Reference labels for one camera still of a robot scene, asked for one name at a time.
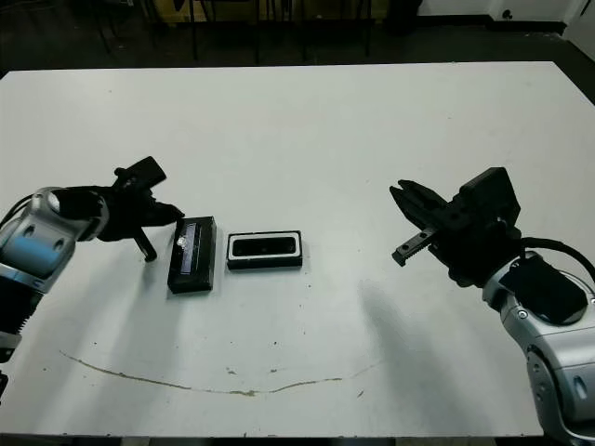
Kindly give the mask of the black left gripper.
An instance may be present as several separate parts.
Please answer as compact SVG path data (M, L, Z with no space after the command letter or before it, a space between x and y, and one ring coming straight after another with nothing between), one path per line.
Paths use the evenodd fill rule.
M177 223L185 214L171 203L154 203L150 188L141 184L125 182L117 186L95 187L94 192L102 199L108 212L105 225L98 234L102 242L117 242L132 239L146 262L152 262L157 254L144 230L152 206L154 205L153 225L164 227Z

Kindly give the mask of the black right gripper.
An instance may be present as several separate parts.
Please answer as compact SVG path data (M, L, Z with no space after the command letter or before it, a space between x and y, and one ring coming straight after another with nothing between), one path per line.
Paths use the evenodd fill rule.
M488 279L519 250L515 227L521 211L512 192L457 194L447 202L434 190L401 179L390 194L418 233L392 253L400 266L426 249L448 269L461 287L484 287Z

